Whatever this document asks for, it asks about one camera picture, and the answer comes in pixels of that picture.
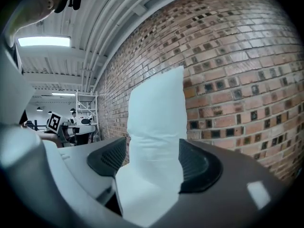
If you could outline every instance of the red brick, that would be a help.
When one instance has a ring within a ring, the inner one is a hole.
[[[168,63],[169,63],[169,65],[171,66],[171,65],[173,65],[173,64],[175,64],[175,63],[177,63],[177,62],[182,61],[183,59],[184,59],[184,56],[183,56],[182,54],[177,54],[176,56],[171,57],[171,58],[168,60]]]
[[[275,90],[275,89],[279,89],[282,87],[281,81],[278,78],[269,80],[267,83],[268,83],[269,90]]]
[[[285,62],[282,55],[272,56],[272,60],[275,65],[283,64]]]
[[[227,45],[227,44],[237,42],[238,39],[236,38],[236,36],[226,36],[226,37],[221,38],[220,41],[223,45]]]
[[[281,148],[281,146],[279,145],[279,146],[274,146],[274,147],[267,149],[266,157],[276,155],[277,153],[280,152],[280,148]]]
[[[260,58],[260,62],[262,64],[262,67],[269,67],[274,65],[271,57],[262,57]]]
[[[153,67],[159,65],[159,63],[160,63],[160,60],[159,60],[159,59],[154,60],[153,62],[151,62],[151,63],[148,65],[148,69],[150,70],[151,68],[153,68]]]
[[[286,122],[287,121],[287,112],[283,113],[281,118],[282,118],[283,123]]]
[[[233,53],[230,57],[234,63],[249,59],[245,51]]]
[[[264,166],[268,166],[268,165],[270,165],[270,164],[272,164],[272,163],[274,163],[274,162],[278,162],[278,161],[281,160],[281,159],[282,159],[282,154],[281,154],[281,153],[278,153],[278,154],[273,155],[273,156],[271,156],[271,157],[269,157],[269,158],[262,159],[262,160],[260,160],[259,162],[260,162],[262,165],[264,165]]]
[[[243,105],[238,102],[238,103],[233,103],[233,104],[224,104],[220,107],[221,113],[223,115],[227,114],[233,114],[233,113],[239,113],[244,110]]]
[[[293,106],[298,105],[301,103],[301,96],[297,95],[297,96],[293,97],[291,100],[292,100]]]
[[[211,139],[211,131],[210,130],[203,131],[202,139]]]
[[[263,105],[268,105],[272,103],[271,94],[263,95],[262,100],[263,100]]]
[[[264,129],[264,121],[248,124],[245,126],[246,134],[260,132]]]
[[[184,55],[185,58],[190,57],[192,55],[194,55],[194,52],[192,49],[186,50],[182,53]]]
[[[266,151],[260,152],[260,159],[265,158],[265,156],[266,156]]]
[[[242,113],[241,114],[241,120],[242,120],[243,124],[251,122],[250,112],[244,112],[244,113]]]
[[[227,75],[230,76],[259,68],[261,68],[261,64],[258,60],[250,60],[247,62],[241,62],[234,65],[225,66],[225,71]]]
[[[192,82],[192,85],[197,85],[204,82],[204,76],[203,74],[195,74],[190,76],[190,80]]]
[[[135,84],[138,84],[139,82],[143,81],[143,75],[139,76],[135,79]]]
[[[235,140],[234,139],[214,140],[213,145],[224,149],[230,149],[235,147]]]
[[[189,67],[189,71],[192,75],[194,74],[198,74],[198,73],[201,73],[203,72],[203,68],[202,68],[202,65],[201,64],[197,64],[197,65],[194,65],[194,66],[190,66]]]
[[[262,40],[260,39],[250,40],[249,43],[252,45],[253,48],[259,48],[264,46]]]
[[[218,104],[221,102],[227,102],[227,101],[232,101],[232,100],[233,100],[233,98],[232,98],[231,92],[212,94],[212,96],[211,96],[212,104]]]
[[[272,114],[277,114],[285,109],[284,102],[279,102],[271,107]]]
[[[204,44],[208,41],[208,36],[202,36],[190,42],[192,47],[196,47],[197,45]]]
[[[262,132],[261,141],[268,139],[270,137],[270,132],[271,132],[271,130]]]
[[[226,129],[220,129],[219,133],[221,138],[226,138]]]
[[[257,74],[255,72],[248,72],[248,73],[241,74],[239,76],[239,80],[241,81],[241,83],[243,85],[246,85],[246,84],[250,84],[250,83],[258,81],[258,78],[257,78]]]
[[[217,78],[225,77],[225,71],[222,68],[212,70],[210,72],[205,73],[205,80],[210,81]]]
[[[242,135],[242,128],[243,127],[236,127],[234,129],[234,136],[241,136]]]
[[[289,147],[287,150],[283,152],[283,157],[290,155],[293,151],[295,151],[294,147]]]
[[[271,128],[271,137],[276,137],[279,136],[281,134],[283,134],[284,132],[284,126],[282,124]]]
[[[252,145],[252,146],[246,146],[242,148],[242,153],[246,155],[254,155],[257,152],[259,152],[260,147],[258,144]]]
[[[287,93],[287,95],[286,95],[287,97],[290,97],[290,96],[293,96],[294,94],[296,94],[297,93],[297,89],[296,89],[295,85],[289,86],[287,88],[286,93]]]
[[[294,107],[294,108],[292,108],[292,109],[290,109],[288,111],[288,117],[289,117],[289,119],[292,119],[292,118],[294,118],[297,115],[298,115],[298,108],[297,107]]]
[[[196,86],[196,93],[202,95],[205,93],[205,84]]]
[[[258,54],[258,50],[257,49],[251,49],[251,50],[248,50],[247,51],[247,54],[250,58],[257,58],[259,57],[259,54]]]
[[[186,109],[196,108],[208,105],[208,99],[205,96],[197,96],[194,98],[186,99]]]
[[[199,109],[199,117],[207,118],[213,116],[213,111],[210,107]]]
[[[263,100],[261,96],[251,97],[245,100],[245,109],[250,110],[254,108],[258,108],[263,105]]]
[[[186,88],[184,89],[185,98],[191,98],[195,96],[194,88]]]
[[[199,121],[199,129],[205,129],[206,128],[206,121]]]
[[[172,43],[171,45],[168,45],[167,47],[165,47],[163,50],[167,53],[171,50],[173,50],[174,48],[178,47],[179,46],[179,43],[178,42],[174,42]]]
[[[239,26],[238,27],[238,30],[240,31],[240,32],[249,32],[249,31],[252,31],[252,28],[250,28],[249,26],[247,26],[247,25],[244,25],[244,26]]]
[[[214,119],[214,127],[228,127],[236,124],[235,116],[223,116]]]
[[[257,84],[257,86],[258,86],[258,89],[259,89],[259,93],[260,93],[260,94],[262,94],[262,93],[264,93],[264,92],[267,91],[266,86],[265,86],[264,83]],[[251,86],[243,87],[243,88],[242,88],[242,95],[243,95],[243,97],[252,96],[252,95],[253,95],[253,92],[252,92]]]
[[[250,49],[250,48],[252,48],[252,46],[250,45],[250,43],[248,41],[239,42],[239,46],[242,49]]]
[[[200,132],[198,131],[187,131],[187,139],[200,139]]]
[[[206,52],[201,52],[201,53],[198,53],[196,55],[196,58],[198,60],[198,62],[201,62],[201,61],[206,61],[210,58],[214,58],[217,56],[217,53],[215,50],[209,50],[209,51],[206,51]]]
[[[270,118],[270,127],[276,126],[276,117]]]
[[[184,69],[184,78],[189,77],[190,76],[190,72],[187,68]]]
[[[281,172],[281,171],[283,171],[283,170],[286,170],[287,167],[288,167],[288,164],[287,164],[287,163],[284,164],[284,165],[281,165],[281,166],[277,169],[277,172]]]

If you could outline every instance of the white wall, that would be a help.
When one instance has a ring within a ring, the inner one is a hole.
[[[37,107],[39,106],[43,109],[43,112],[37,111]],[[26,113],[28,120],[32,121],[33,124],[35,124],[35,120],[37,120],[38,125],[46,125],[47,120],[50,117],[48,114],[49,111],[58,113],[59,115],[69,119],[72,117],[70,110],[71,108],[75,109],[75,106],[75,103],[40,103],[39,105],[28,104]]]

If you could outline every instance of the ceiling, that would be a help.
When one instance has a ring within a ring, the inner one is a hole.
[[[77,11],[66,6],[62,13],[22,28],[16,43],[24,77],[36,89],[33,100],[51,100],[51,92],[94,91],[119,46],[140,23],[171,1],[82,0]],[[18,38],[41,35],[69,36],[71,47],[18,44]]]

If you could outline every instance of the person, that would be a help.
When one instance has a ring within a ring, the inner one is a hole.
[[[73,122],[72,122],[73,124],[77,125],[76,111],[72,112],[72,118],[71,118],[71,120],[73,120]]]
[[[23,66],[15,44],[15,35],[23,27],[35,24],[47,18],[51,13],[60,13],[65,7],[65,0],[9,0],[5,2],[0,11],[0,29],[3,31],[1,41],[15,61],[18,70],[23,74]],[[25,127],[28,120],[24,111],[19,124]],[[41,139],[54,142],[57,147],[62,147],[61,141],[56,134],[37,133]]]

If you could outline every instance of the white shelf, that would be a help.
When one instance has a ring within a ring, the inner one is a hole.
[[[93,112],[93,111],[96,111],[95,109],[89,109],[89,110],[86,110],[86,109],[81,109],[81,110],[77,110],[78,113],[90,113],[90,112]]]
[[[78,95],[79,102],[92,102],[95,99],[95,95]]]

